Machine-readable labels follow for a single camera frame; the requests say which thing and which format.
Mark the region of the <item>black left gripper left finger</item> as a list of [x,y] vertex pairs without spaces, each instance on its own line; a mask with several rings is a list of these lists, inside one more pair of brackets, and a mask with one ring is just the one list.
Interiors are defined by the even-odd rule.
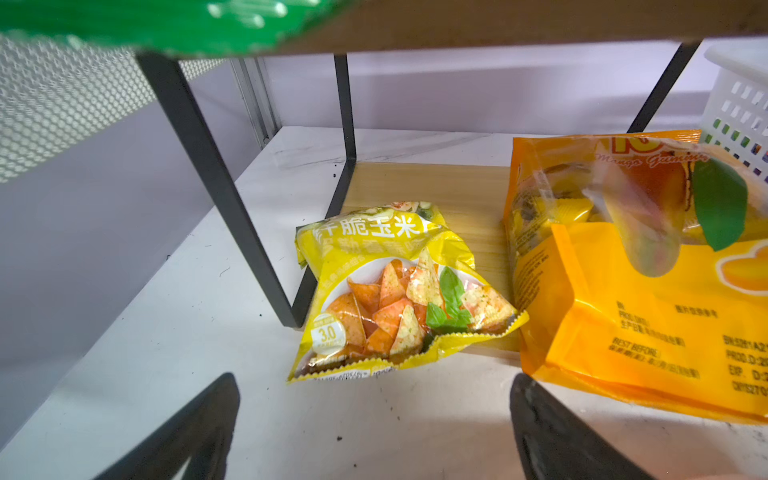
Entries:
[[226,476],[240,392],[222,374],[99,479],[223,479]]

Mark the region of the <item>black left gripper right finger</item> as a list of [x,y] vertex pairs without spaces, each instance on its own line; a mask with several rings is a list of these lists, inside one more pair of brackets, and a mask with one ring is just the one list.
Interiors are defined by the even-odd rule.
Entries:
[[527,479],[649,479],[525,373],[515,376],[510,414]]

